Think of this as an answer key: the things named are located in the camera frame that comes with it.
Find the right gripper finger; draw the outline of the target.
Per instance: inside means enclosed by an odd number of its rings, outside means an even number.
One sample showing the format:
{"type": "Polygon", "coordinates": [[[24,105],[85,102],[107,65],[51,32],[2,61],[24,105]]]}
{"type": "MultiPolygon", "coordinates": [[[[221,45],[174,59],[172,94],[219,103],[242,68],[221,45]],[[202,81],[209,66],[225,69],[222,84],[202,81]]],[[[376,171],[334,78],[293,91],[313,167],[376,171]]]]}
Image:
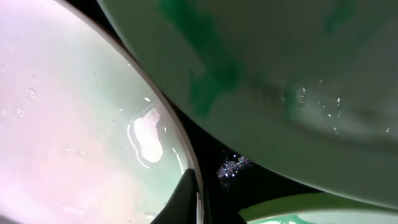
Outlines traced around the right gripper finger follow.
{"type": "Polygon", "coordinates": [[[196,224],[198,183],[193,169],[187,169],[172,196],[151,224],[196,224]]]}

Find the white plate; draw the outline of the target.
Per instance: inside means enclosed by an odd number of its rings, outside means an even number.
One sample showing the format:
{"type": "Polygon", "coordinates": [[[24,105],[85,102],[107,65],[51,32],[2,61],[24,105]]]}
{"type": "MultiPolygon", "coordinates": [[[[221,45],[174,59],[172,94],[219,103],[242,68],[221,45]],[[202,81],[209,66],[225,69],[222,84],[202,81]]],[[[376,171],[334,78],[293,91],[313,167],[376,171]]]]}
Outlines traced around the white plate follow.
{"type": "Polygon", "coordinates": [[[1,0],[1,222],[151,223],[187,169],[178,116],[66,1],[1,0]]]}

